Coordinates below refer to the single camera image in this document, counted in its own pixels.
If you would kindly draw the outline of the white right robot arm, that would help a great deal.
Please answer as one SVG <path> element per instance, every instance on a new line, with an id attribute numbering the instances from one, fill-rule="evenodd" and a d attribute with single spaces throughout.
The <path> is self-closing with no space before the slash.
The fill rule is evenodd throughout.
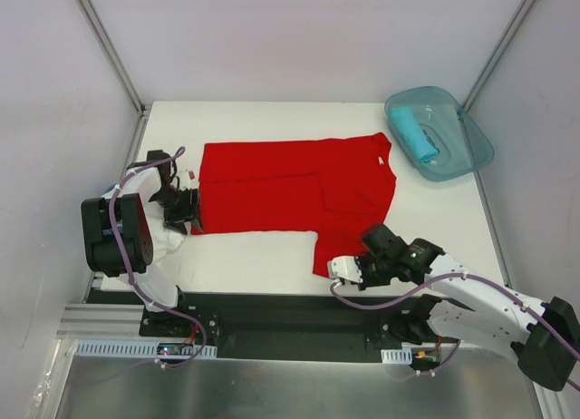
<path id="1" fill-rule="evenodd" d="M 390 323 L 393 336 L 419 345 L 433 336 L 480 346 L 514 361 L 530 380 L 560 392 L 579 361 L 579 320 L 560 297 L 530 297 L 473 273 L 425 239 L 406 243 L 377 224 L 361 237 L 361 289 L 395 278 L 418 286 L 408 313 Z"/>

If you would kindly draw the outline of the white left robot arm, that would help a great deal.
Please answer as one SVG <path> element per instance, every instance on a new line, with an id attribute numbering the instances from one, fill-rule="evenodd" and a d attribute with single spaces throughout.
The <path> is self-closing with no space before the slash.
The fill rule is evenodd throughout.
<path id="1" fill-rule="evenodd" d="M 180 287 L 154 264 L 160 239 L 150 229 L 151 222 L 159 224 L 164 241 L 203 230 L 199 190 L 180 187 L 177 159 L 185 151 L 183 146 L 172 155 L 149 151 L 105 194 L 81 204 L 89 268 L 108 278 L 124 276 L 144 304 L 142 322 L 168 336 L 195 335 L 201 329 Z"/>

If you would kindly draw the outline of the red t shirt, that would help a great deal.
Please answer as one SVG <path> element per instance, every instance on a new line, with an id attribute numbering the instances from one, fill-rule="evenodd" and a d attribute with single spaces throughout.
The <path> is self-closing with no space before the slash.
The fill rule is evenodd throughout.
<path id="1" fill-rule="evenodd" d="M 315 141 L 208 143 L 200 165 L 193 235 L 314 232 L 313 272 L 363 252 L 362 233 L 382 223 L 396 176 L 385 134 Z"/>

